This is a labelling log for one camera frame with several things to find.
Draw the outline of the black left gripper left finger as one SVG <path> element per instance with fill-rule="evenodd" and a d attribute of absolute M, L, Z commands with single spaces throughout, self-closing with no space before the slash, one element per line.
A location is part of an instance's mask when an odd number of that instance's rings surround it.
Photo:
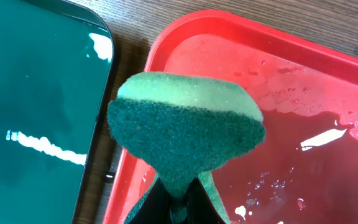
<path fill-rule="evenodd" d="M 171 224 L 172 198 L 160 179 L 157 179 L 130 224 Z"/>

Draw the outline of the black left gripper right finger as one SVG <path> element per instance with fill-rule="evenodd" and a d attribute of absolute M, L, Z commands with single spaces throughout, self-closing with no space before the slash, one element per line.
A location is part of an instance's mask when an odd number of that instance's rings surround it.
<path fill-rule="evenodd" d="M 225 224 L 209 199 L 199 178 L 186 192 L 186 224 Z"/>

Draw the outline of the green yellow sponge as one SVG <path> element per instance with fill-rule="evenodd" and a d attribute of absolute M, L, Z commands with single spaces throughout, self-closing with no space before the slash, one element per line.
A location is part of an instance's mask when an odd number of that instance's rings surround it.
<path fill-rule="evenodd" d="M 139 211 L 157 179 L 172 198 L 172 223 L 185 223 L 186 192 L 195 178 L 228 223 L 212 171 L 262 143 L 263 120 L 256 102 L 235 83 L 162 72 L 128 78 L 108 106 L 111 136 L 150 165 L 156 176 L 126 223 Z"/>

